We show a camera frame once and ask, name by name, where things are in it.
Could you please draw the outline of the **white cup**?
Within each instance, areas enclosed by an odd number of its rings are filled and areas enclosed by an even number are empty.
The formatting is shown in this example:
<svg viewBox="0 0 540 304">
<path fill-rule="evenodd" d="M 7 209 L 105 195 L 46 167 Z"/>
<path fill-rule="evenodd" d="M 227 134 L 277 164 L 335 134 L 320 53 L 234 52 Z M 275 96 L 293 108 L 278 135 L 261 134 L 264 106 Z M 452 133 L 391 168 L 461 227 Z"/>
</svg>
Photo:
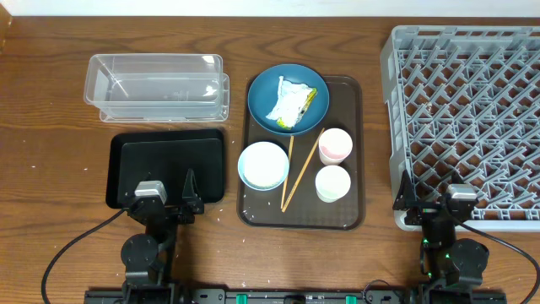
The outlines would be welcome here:
<svg viewBox="0 0 540 304">
<path fill-rule="evenodd" d="M 316 174 L 316 194 L 325 203 L 344 197 L 351 187 L 351 177 L 341 166 L 324 166 Z"/>
</svg>

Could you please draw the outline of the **pink cup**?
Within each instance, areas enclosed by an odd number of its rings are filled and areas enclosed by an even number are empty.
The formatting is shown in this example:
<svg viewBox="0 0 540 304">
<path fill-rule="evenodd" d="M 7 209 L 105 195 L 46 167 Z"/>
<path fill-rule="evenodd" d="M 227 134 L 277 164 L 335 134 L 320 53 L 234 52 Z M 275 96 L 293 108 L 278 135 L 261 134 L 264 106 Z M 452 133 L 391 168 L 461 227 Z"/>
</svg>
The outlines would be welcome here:
<svg viewBox="0 0 540 304">
<path fill-rule="evenodd" d="M 353 146 L 353 140 L 346 131 L 330 128 L 319 139 L 320 160 L 325 166 L 338 165 L 349 156 Z"/>
</svg>

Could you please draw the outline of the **snack wrapper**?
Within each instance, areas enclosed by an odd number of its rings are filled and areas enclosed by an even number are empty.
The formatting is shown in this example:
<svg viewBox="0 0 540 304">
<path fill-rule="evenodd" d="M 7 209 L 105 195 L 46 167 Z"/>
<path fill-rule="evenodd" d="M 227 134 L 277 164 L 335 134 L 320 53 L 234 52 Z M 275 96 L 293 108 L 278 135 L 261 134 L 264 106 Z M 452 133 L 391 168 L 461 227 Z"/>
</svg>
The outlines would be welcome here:
<svg viewBox="0 0 540 304">
<path fill-rule="evenodd" d="M 286 80 L 284 76 L 278 81 L 278 100 L 273 109 L 266 115 L 266 119 L 290 130 L 300 122 L 315 99 L 318 91 L 307 84 L 295 84 Z"/>
</svg>

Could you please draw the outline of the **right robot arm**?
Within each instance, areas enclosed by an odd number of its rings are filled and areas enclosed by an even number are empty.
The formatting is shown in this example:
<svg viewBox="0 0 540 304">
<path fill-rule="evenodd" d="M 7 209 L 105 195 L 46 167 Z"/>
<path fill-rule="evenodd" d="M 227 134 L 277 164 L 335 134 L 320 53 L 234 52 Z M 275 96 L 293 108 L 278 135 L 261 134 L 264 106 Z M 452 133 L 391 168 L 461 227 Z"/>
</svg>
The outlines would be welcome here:
<svg viewBox="0 0 540 304">
<path fill-rule="evenodd" d="M 404 303 L 472 303 L 473 289 L 483 283 L 489 250 L 469 238 L 458 239 L 456 227 L 471 217 L 478 204 L 473 187 L 456 173 L 445 193 L 432 201 L 416 198 L 407 172 L 403 172 L 392 209 L 405 213 L 407 225 L 419 225 L 421 273 L 429 277 L 411 289 Z"/>
</svg>

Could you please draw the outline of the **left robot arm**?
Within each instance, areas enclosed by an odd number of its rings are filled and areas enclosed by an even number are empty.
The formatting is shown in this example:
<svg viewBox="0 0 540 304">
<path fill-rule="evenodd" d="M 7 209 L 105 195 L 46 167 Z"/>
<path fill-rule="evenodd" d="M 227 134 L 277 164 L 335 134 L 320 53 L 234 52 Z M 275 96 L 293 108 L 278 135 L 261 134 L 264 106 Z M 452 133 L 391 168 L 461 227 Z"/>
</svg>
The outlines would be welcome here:
<svg viewBox="0 0 540 304">
<path fill-rule="evenodd" d="M 161 181 L 142 181 L 123 208 L 145 226 L 143 234 L 128 238 L 121 248 L 126 267 L 122 303 L 190 303 L 191 292 L 171 276 L 177 228 L 190 225 L 204 212 L 193 169 L 186 174 L 181 201 L 167 205 L 168 194 Z"/>
</svg>

